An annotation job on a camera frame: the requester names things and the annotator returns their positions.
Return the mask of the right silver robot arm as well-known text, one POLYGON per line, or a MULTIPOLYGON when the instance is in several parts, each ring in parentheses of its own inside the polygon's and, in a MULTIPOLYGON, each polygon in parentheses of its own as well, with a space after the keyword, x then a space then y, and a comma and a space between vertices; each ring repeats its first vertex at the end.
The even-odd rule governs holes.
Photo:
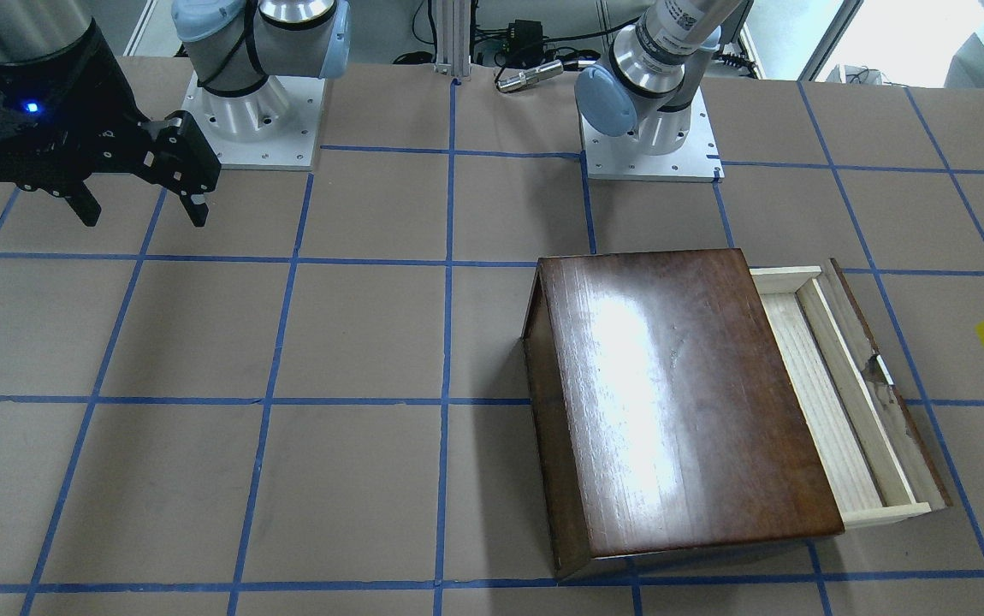
POLYGON ((201 110, 152 120, 79 1, 0 1, 0 182, 64 199, 92 227, 93 173, 128 173, 178 195, 205 225, 221 160, 204 128, 266 138, 289 121, 280 78, 335 79, 347 67, 345 1, 175 1, 201 110))

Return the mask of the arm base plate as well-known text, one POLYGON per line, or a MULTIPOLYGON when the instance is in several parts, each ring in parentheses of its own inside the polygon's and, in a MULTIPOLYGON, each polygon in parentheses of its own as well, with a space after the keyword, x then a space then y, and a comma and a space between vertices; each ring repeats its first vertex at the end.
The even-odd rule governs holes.
POLYGON ((204 90, 192 74, 182 108, 201 125, 223 170, 311 172, 328 85, 271 75, 256 92, 224 98, 204 90))
POLYGON ((604 135, 584 117, 579 130, 594 180, 708 183, 726 176, 701 90, 689 108, 656 112, 631 135, 604 135))

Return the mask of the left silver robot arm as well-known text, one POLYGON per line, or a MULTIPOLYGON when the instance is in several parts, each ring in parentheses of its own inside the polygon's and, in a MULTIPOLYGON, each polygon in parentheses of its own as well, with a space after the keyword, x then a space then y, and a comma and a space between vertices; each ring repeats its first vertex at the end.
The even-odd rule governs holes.
POLYGON ((573 77, 578 144, 536 258, 722 250, 848 269, 883 315, 984 316, 984 91, 691 77, 712 10, 652 1, 573 77))

